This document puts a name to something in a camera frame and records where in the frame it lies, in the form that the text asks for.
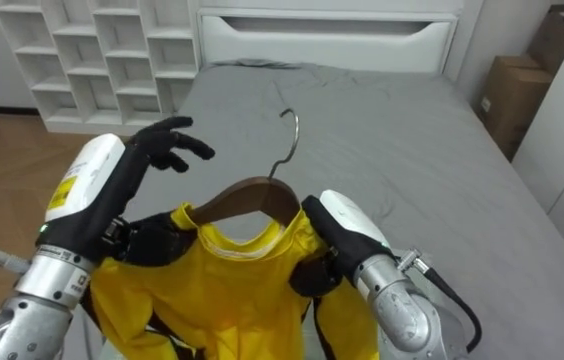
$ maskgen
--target yellow shirt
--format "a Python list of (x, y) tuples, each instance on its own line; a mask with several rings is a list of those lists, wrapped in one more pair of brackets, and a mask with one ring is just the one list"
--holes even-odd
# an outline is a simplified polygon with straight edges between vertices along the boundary
[[(311, 299), (288, 284), (296, 264), (323, 251), (308, 218), (283, 229), (271, 223), (236, 244), (212, 224), (189, 218), (190, 204), (171, 214), (198, 238), (168, 266), (144, 268), (107, 259), (94, 272), (93, 305), (104, 335), (128, 359), (178, 359), (168, 338), (145, 330), (157, 316), (206, 359), (303, 359), (301, 317)], [(378, 359), (376, 323), (343, 281), (322, 297), (316, 319), (337, 360)]]

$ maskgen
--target metal hanger hook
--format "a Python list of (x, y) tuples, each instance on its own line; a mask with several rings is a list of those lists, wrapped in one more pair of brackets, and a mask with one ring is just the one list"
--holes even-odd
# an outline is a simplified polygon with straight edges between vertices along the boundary
[(289, 151), (289, 154), (286, 156), (286, 158), (284, 158), (283, 160), (278, 160), (273, 164), (271, 172), (269, 173), (269, 180), (273, 178), (275, 170), (277, 170), (279, 165), (286, 164), (291, 161), (293, 154), (295, 154), (295, 149), (298, 147), (298, 140), (300, 139), (300, 119), (291, 108), (287, 108), (286, 110), (282, 111), (282, 113), (280, 113), (280, 117), (283, 118), (284, 115), (288, 113), (291, 113), (295, 118), (295, 137), (293, 138), (293, 145), (291, 145), (291, 151)]

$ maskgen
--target robot finger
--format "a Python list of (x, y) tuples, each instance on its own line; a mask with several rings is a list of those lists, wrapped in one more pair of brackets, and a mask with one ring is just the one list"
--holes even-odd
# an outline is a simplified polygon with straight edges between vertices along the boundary
[(153, 126), (153, 130), (172, 130), (187, 128), (191, 125), (193, 125), (193, 119), (188, 116), (172, 116), (151, 126)]
[(174, 146), (176, 148), (190, 150), (204, 160), (209, 160), (215, 156), (215, 150), (204, 142), (179, 132), (174, 132), (173, 134), (175, 135)]
[(183, 173), (189, 170), (189, 164), (187, 164), (181, 157), (177, 156), (176, 154), (170, 152), (165, 157), (168, 159), (169, 165), (173, 170)]

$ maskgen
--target clothes hanger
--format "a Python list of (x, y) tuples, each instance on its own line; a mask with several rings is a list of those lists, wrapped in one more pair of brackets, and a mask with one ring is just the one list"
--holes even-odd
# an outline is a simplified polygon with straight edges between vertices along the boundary
[(208, 224), (233, 216), (261, 211), (284, 226), (291, 224), (300, 211), (300, 202), (291, 187), (273, 177), (279, 165), (291, 160), (300, 138), (300, 120), (295, 112), (288, 108), (280, 114), (280, 117), (288, 113), (295, 118), (295, 137), (291, 151), (286, 158), (273, 164), (269, 176), (257, 176), (239, 181), (206, 204), (195, 208), (189, 213), (194, 223)]

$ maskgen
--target metal robot arm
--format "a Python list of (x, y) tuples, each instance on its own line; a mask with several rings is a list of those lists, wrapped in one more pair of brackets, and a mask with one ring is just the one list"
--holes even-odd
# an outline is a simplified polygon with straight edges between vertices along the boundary
[(476, 337), (467, 347), (460, 321), (429, 300), (405, 275), (414, 267), (453, 300), (459, 299), (417, 250), (397, 258), (377, 226), (353, 201), (335, 191), (327, 190), (319, 199), (309, 196), (302, 207), (312, 227), (331, 247), (334, 268), (371, 307), (396, 359), (468, 359), (468, 351), (481, 336), (479, 321), (466, 306), (476, 326)]
[(49, 360), (58, 354), (91, 273), (128, 246), (130, 228), (120, 216), (148, 167), (186, 171), (174, 147), (205, 160), (215, 154), (201, 141), (171, 131), (191, 124), (191, 118), (169, 118), (126, 144), (107, 134), (82, 148), (51, 199), (32, 261), (0, 251), (0, 266), (23, 274), (0, 309), (0, 360)]

